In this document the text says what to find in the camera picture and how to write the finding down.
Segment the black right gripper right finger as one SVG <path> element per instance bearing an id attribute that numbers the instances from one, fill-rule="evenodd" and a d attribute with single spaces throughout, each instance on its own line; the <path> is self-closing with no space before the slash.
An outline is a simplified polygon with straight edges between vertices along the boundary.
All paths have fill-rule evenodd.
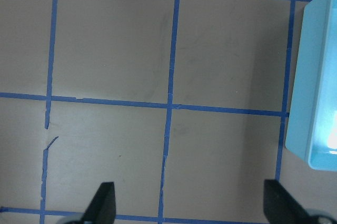
<path id="1" fill-rule="evenodd" d="M 266 179 L 263 186 L 263 212 L 271 224 L 319 223 L 277 181 Z"/>

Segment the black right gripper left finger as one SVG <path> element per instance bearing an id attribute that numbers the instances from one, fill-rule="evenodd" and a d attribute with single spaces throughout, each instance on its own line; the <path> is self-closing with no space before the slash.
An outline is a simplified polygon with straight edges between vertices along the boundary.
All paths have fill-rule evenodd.
<path id="1" fill-rule="evenodd" d="M 103 182 L 82 215 L 82 223 L 113 224 L 115 218 L 116 199 L 114 183 Z"/>

